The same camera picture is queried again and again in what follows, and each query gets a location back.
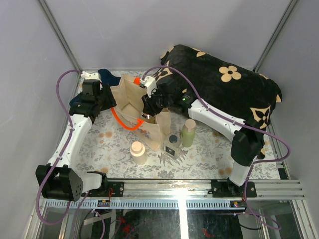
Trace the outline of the beige canvas tote bag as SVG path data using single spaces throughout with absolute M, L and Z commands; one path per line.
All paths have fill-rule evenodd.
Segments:
M 117 104 L 111 111 L 119 125 L 134 133 L 151 150 L 159 150 L 170 133 L 170 112 L 164 109 L 152 119 L 142 118 L 142 96 L 146 90 L 131 75 L 123 74 L 119 84 L 110 89 Z

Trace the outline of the green lotion pump bottle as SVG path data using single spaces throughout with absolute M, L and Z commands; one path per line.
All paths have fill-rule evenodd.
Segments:
M 181 130 L 181 140 L 183 147 L 191 147 L 195 136 L 196 122 L 193 119 L 187 119 Z

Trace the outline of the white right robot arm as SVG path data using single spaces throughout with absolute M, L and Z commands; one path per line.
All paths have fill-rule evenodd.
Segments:
M 139 86 L 146 90 L 142 96 L 144 117 L 154 117 L 169 108 L 213 128 L 231 141 L 230 155 L 234 163 L 227 190 L 232 196 L 241 195 L 245 191 L 244 183 L 251 165 L 264 146 L 263 134 L 251 129 L 256 127 L 257 122 L 254 119 L 239 119 L 218 110 L 198 99 L 192 90 L 181 89 L 171 80 L 156 83 L 153 77 L 146 77 L 139 82 Z

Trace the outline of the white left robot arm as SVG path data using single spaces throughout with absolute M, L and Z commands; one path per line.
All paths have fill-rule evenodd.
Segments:
M 44 198 L 76 202 L 90 190 L 100 197 L 108 193 L 105 173 L 90 171 L 79 176 L 72 167 L 97 116 L 115 106 L 108 84 L 84 80 L 82 92 L 75 97 L 69 110 L 71 124 L 66 128 L 57 151 L 46 165 L 39 165 L 36 169 L 39 190 Z

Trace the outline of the dark blue cloth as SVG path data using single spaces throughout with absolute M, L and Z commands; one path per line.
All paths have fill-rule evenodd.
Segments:
M 100 75 L 100 79 L 102 80 L 102 84 L 108 84 L 111 86 L 117 86 L 120 82 L 120 77 L 114 76 L 107 69 L 99 69 L 97 71 Z M 81 102 L 80 94 L 77 94 L 70 102 L 69 105 L 72 106 L 75 102 Z

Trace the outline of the black floral plush blanket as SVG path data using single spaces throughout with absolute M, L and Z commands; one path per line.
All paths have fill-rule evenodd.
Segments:
M 176 45 L 160 57 L 164 68 L 154 77 L 173 79 L 183 90 L 191 91 L 185 75 L 199 95 L 213 107 L 244 120 L 255 119 L 265 130 L 282 92 L 272 79 L 228 63 L 196 48 Z

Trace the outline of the square glass perfume bottle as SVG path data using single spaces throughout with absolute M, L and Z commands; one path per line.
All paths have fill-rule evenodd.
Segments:
M 170 134 L 167 136 L 164 142 L 164 152 L 168 154 L 170 157 L 174 159 L 179 158 L 180 154 L 180 146 L 181 146 L 181 139 L 177 137 L 175 134 Z

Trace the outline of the peach cylindrical bottle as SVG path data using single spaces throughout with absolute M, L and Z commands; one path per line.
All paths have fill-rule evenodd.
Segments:
M 138 165 L 145 164 L 147 161 L 145 145 L 139 141 L 134 141 L 131 144 L 130 154 L 132 156 L 134 163 Z

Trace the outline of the floral patterned table mat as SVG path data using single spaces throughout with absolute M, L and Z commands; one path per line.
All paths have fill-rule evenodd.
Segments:
M 232 172 L 231 142 L 208 126 L 197 123 L 194 143 L 181 148 L 177 159 L 161 147 L 146 148 L 147 161 L 136 164 L 130 147 L 139 138 L 118 124 L 110 110 L 103 111 L 86 134 L 74 170 L 105 172 L 109 178 L 225 179 Z

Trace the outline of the aluminium mounting rail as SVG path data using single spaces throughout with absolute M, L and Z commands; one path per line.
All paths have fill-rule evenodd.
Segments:
M 206 199 L 213 195 L 211 180 L 110 179 L 124 182 L 125 199 Z M 298 180 L 252 180 L 257 197 L 253 200 L 304 200 Z

